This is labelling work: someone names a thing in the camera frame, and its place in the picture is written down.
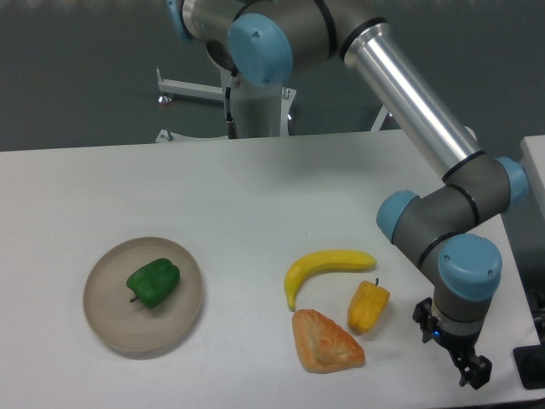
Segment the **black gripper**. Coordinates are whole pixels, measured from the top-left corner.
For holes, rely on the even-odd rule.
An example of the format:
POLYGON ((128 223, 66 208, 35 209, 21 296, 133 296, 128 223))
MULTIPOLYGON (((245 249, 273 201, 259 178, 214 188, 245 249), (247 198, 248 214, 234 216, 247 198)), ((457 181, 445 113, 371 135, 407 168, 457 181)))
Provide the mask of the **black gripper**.
POLYGON ((449 351, 460 372, 459 385, 480 389, 491 379, 492 362, 476 355, 475 344, 481 333, 481 320, 459 322, 444 315, 432 315, 432 298, 420 301, 414 308, 413 321, 422 332, 422 342, 435 341, 449 351))

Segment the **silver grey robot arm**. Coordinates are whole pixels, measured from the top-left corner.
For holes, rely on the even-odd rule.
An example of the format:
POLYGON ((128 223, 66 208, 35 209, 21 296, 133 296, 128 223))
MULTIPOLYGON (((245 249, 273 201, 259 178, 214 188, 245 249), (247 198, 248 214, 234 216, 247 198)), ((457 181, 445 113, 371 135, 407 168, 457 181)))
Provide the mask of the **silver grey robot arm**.
POLYGON ((169 1, 178 37, 217 45, 228 65, 257 87, 339 56, 369 84, 444 185, 426 197, 400 191, 376 222, 433 284, 414 321, 424 341, 446 349, 461 385, 478 389, 491 362, 474 350, 499 286, 502 257, 473 229, 528 191, 524 169, 490 158, 418 76, 366 1, 169 1))

